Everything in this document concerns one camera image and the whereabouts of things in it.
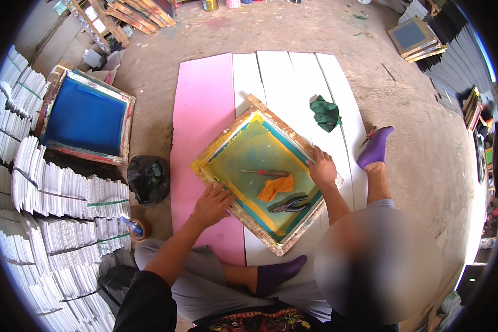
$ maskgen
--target black plastic bag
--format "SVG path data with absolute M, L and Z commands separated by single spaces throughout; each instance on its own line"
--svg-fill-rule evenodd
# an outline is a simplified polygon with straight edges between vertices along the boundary
M 162 202 L 170 192 L 170 168 L 155 156 L 134 156 L 127 166 L 127 182 L 140 205 Z

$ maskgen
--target gray pants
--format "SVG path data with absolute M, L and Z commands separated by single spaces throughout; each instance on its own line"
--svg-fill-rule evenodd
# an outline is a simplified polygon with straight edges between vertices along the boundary
M 374 206 L 392 208 L 393 204 L 387 199 L 368 205 Z M 136 247 L 135 261 L 140 270 L 163 244 L 163 240 L 150 239 Z M 177 313 L 190 321 L 231 310 L 273 304 L 272 298 L 308 312 L 321 322 L 330 320 L 332 312 L 315 281 L 279 289 L 265 299 L 227 287 L 221 263 L 207 247 L 197 247 L 188 253 L 184 270 L 172 286 L 172 297 L 177 303 Z

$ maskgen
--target stack of white foam trays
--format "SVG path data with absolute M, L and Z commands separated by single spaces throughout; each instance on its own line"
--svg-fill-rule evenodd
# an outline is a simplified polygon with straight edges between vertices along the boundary
M 28 135 L 47 88 L 12 46 L 0 70 L 0 247 L 47 329 L 112 331 L 96 289 L 108 269 L 133 266 L 128 229 L 117 220 L 131 214 L 129 189 L 45 161 L 46 147 Z
M 117 238 L 98 237 L 113 232 L 115 222 L 116 218 L 96 222 L 33 218 L 25 211 L 0 210 L 0 247 L 6 264 L 49 330 L 112 331 L 115 318 L 96 290 L 98 278 L 125 264 L 131 249 L 122 226 L 117 226 Z M 107 243 L 115 240 L 119 245 L 109 248 Z
M 121 181 L 84 177 L 70 168 L 46 163 L 46 147 L 34 136 L 22 140 L 15 157 L 12 199 L 17 211 L 48 216 L 129 218 L 129 188 Z

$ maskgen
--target pliers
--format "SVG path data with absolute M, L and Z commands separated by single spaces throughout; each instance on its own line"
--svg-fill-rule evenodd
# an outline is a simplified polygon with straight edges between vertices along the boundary
M 365 141 L 363 141 L 362 145 L 360 145 L 359 147 L 361 148 L 365 143 L 367 143 L 367 141 L 370 141 L 374 135 L 374 132 L 378 129 L 377 126 L 374 126 L 373 129 L 371 129 L 369 131 L 369 134 L 367 134 L 367 137 L 365 137 Z
M 299 197 L 293 197 L 289 201 L 287 201 L 284 204 L 281 204 L 275 208 L 268 209 L 270 213 L 279 213 L 279 212 L 299 212 L 302 211 L 306 208 L 310 207 L 310 203 L 304 203 L 298 206 L 292 206 L 295 203 L 299 203 L 301 201 L 304 201 L 305 199 L 308 198 L 308 195 L 305 196 L 299 196 Z

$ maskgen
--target red screwdriver handle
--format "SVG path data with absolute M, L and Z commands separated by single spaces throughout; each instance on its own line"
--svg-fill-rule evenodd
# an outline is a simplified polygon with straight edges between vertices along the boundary
M 276 176 L 276 177 L 286 177 L 289 176 L 288 172 L 282 172 L 279 170 L 259 170 L 258 174 L 265 176 Z

